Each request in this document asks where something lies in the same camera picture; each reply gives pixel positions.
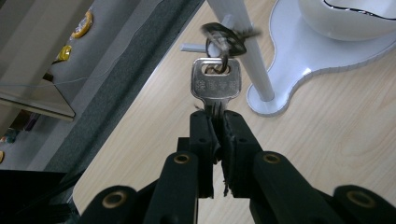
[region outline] metal key blade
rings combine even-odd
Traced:
[[[228,61],[228,69],[223,74],[211,74],[209,66],[221,64],[218,58],[202,58],[194,62],[191,75],[191,93],[205,104],[206,113],[212,117],[215,126],[222,120],[222,115],[230,100],[241,91],[239,62]]]

